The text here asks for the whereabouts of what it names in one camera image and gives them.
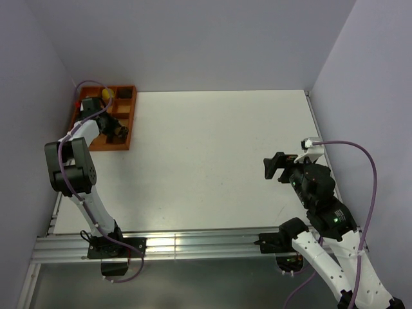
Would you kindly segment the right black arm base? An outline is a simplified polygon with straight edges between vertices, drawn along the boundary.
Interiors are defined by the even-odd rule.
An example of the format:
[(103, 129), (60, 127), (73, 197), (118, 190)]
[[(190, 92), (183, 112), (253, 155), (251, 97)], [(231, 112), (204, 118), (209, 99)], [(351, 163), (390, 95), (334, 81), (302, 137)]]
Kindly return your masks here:
[(304, 267), (304, 259), (292, 248), (280, 232), (261, 233), (254, 242), (261, 254), (274, 254), (277, 267), (286, 273), (299, 272)]

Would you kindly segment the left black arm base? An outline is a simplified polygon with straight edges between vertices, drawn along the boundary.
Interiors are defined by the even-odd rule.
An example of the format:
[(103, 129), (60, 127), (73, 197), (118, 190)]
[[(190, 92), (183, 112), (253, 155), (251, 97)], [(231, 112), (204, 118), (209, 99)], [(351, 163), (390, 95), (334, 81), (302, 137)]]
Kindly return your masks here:
[[(142, 237), (123, 238), (122, 233), (109, 234), (115, 242), (104, 236), (92, 236), (85, 230), (80, 231), (81, 238), (88, 243), (88, 259), (101, 260), (102, 277), (111, 283), (125, 283), (137, 277), (144, 265), (147, 239)], [(140, 267), (130, 277), (126, 277), (132, 258), (140, 259)]]

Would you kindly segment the brown argyle sock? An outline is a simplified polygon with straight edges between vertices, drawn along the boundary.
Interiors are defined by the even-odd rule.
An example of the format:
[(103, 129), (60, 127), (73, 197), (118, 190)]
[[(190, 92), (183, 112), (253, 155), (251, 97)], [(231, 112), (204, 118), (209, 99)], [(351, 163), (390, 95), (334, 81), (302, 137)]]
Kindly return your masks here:
[(117, 136), (119, 138), (126, 139), (127, 136), (128, 136), (128, 133), (129, 133), (128, 128), (125, 127), (125, 126), (122, 126), (122, 127), (119, 128)]

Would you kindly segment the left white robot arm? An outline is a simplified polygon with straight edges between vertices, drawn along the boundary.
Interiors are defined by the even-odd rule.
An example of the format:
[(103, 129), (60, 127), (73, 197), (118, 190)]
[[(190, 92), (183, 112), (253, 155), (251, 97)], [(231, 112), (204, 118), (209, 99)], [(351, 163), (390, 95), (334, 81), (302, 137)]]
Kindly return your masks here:
[(99, 135), (126, 140), (129, 130), (106, 109), (102, 98), (84, 98), (73, 129), (60, 140), (47, 143), (44, 152), (52, 188), (79, 208), (90, 227), (89, 234), (82, 231), (80, 236), (91, 250), (118, 257), (125, 251), (126, 242), (98, 195), (89, 146)]

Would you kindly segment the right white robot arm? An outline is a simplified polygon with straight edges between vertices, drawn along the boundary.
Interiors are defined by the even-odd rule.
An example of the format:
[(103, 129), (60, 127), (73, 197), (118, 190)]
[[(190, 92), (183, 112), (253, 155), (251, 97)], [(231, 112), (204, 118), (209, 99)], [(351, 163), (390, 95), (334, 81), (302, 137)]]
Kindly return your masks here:
[(297, 155), (283, 152), (264, 159), (263, 164), (267, 180), (282, 170), (278, 181), (292, 186), (310, 224), (333, 255), (299, 218), (279, 226), (275, 247), (300, 253), (328, 285), (338, 308), (404, 308), (404, 303), (385, 289), (363, 251), (351, 212), (334, 195), (330, 168), (309, 159), (300, 162)]

